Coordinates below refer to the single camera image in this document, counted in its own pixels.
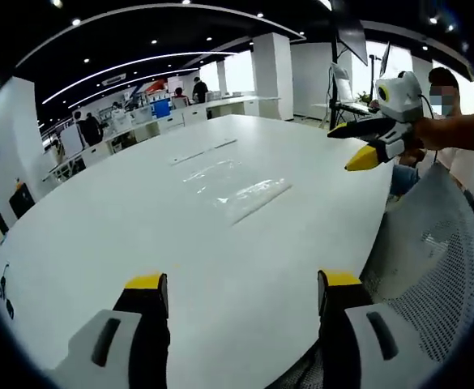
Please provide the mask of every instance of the ceiling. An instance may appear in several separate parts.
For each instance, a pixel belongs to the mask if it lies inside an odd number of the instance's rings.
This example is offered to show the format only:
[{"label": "ceiling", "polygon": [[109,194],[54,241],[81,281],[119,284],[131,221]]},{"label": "ceiling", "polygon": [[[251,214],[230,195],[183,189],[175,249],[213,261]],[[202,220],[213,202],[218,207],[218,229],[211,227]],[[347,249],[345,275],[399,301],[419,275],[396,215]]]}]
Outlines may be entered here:
[{"label": "ceiling", "polygon": [[[36,86],[37,114],[43,122],[48,122],[50,118],[56,120],[69,116],[70,110],[67,107],[100,91],[103,87],[98,88],[96,85],[108,77],[126,72],[128,81],[145,75],[173,71],[198,56],[166,58],[126,66],[85,81],[47,104],[42,104],[42,101],[69,84],[111,66],[162,54],[210,51],[245,36],[253,37],[268,32],[282,33],[292,41],[301,38],[298,34],[286,32],[260,19],[192,6],[167,6],[127,11],[90,23],[81,23],[15,67],[38,45],[69,28],[71,20],[75,18],[84,21],[121,7],[160,2],[62,0],[62,3],[63,8],[59,9],[50,0],[33,0],[29,2],[29,6],[21,1],[8,6],[0,2],[0,82],[5,82],[11,75],[33,81]],[[174,0],[169,4],[180,5],[180,3],[180,0]],[[440,23],[430,24],[429,16],[437,10],[423,5],[429,2],[377,0],[376,7],[372,7],[370,2],[364,0],[349,0],[347,3],[351,13],[358,19],[409,28],[460,51],[459,34],[456,31],[446,32],[446,25],[455,24],[455,20],[443,11]],[[318,0],[296,2],[198,0],[192,1],[192,4],[223,7],[251,15],[262,12],[264,19],[294,32],[303,31],[307,41],[329,41],[332,36],[331,13]],[[382,33],[379,37],[379,32],[375,31],[367,30],[366,36],[367,39],[382,39]],[[396,36],[387,36],[387,39],[404,40]],[[404,44],[407,47],[413,45],[412,50],[421,51],[421,44],[418,42],[406,39]],[[227,51],[239,52],[249,48],[249,43],[243,42]],[[213,55],[205,58],[204,63],[223,57]],[[90,59],[90,62],[84,63],[85,58]],[[196,62],[193,66],[200,65],[200,62]]]}]

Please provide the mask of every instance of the monitor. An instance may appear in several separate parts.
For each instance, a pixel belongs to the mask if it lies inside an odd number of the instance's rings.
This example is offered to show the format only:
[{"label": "monitor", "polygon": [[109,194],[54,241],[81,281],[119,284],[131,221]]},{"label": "monitor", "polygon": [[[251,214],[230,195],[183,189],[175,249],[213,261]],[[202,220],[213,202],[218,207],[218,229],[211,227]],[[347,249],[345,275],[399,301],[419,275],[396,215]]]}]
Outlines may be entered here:
[{"label": "monitor", "polygon": [[361,21],[350,15],[344,0],[331,0],[331,5],[338,41],[368,66],[365,30]]},{"label": "monitor", "polygon": [[382,55],[381,72],[379,73],[379,78],[382,78],[384,76],[384,73],[386,73],[386,65],[388,64],[388,56],[390,55],[390,49],[391,42],[388,42],[388,46],[386,46],[386,50],[384,50],[384,54]]}]

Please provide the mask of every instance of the window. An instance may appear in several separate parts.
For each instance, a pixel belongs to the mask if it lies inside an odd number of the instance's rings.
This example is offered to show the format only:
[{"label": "window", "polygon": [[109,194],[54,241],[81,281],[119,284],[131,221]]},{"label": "window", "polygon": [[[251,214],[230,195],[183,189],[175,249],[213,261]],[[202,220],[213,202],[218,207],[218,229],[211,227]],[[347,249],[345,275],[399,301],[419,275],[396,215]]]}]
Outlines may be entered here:
[{"label": "window", "polygon": [[442,65],[440,62],[433,61],[433,68],[435,67],[445,67],[451,71],[458,81],[458,86],[460,88],[460,109],[462,109],[462,113],[464,115],[474,113],[474,85],[472,85],[468,79],[456,71],[453,71],[450,67]]},{"label": "window", "polygon": [[219,91],[219,75],[217,74],[217,62],[208,63],[199,69],[201,80],[207,85],[208,91]]},{"label": "window", "polygon": [[[366,42],[366,52],[368,56],[375,55],[382,58],[387,44],[379,42]],[[379,79],[379,72],[381,71],[381,61],[374,61],[374,84]],[[399,75],[401,71],[413,71],[412,55],[409,50],[398,46],[391,46],[388,63],[386,66],[386,73],[384,79],[393,79]],[[365,66],[355,55],[352,55],[352,94],[354,98],[360,93],[369,93],[371,83],[371,65]]]},{"label": "window", "polygon": [[253,59],[250,51],[227,57],[224,65],[229,93],[254,91]]}]

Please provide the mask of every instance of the floor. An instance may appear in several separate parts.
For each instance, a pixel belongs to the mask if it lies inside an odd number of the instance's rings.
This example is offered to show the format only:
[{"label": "floor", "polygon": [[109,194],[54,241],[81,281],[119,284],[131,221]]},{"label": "floor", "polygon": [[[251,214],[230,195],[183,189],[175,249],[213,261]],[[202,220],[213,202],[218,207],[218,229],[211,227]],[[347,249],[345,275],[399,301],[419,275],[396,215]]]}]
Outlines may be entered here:
[{"label": "floor", "polygon": [[[306,126],[321,128],[319,127],[321,125],[321,120],[318,120],[318,119],[306,118],[303,116],[294,115],[293,122],[296,124],[305,124]],[[325,123],[325,125],[323,126],[323,129],[328,130],[328,123]]]}]

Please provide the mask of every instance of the person in black clothes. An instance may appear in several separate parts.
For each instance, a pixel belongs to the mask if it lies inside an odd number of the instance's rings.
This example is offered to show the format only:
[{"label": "person in black clothes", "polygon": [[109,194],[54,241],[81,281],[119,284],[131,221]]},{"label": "person in black clothes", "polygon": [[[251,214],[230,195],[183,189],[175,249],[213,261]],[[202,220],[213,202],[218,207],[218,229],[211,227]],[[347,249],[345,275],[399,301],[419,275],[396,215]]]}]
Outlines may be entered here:
[{"label": "person in black clothes", "polygon": [[194,93],[193,93],[194,100],[197,101],[198,103],[205,103],[206,93],[207,93],[206,84],[203,81],[201,81],[199,77],[195,77],[194,82],[195,82]]},{"label": "person in black clothes", "polygon": [[92,130],[92,133],[97,134],[98,142],[95,143],[97,144],[101,142],[101,140],[104,138],[104,131],[100,127],[100,123],[98,122],[98,120],[94,116],[92,116],[92,113],[89,112],[87,116],[88,118],[85,119],[85,122],[88,126],[91,127],[91,129],[94,129],[94,131]]},{"label": "person in black clothes", "polygon": [[101,141],[100,132],[92,126],[91,122],[81,120],[81,112],[75,112],[75,122],[82,134],[83,140],[89,145],[93,146]]}]

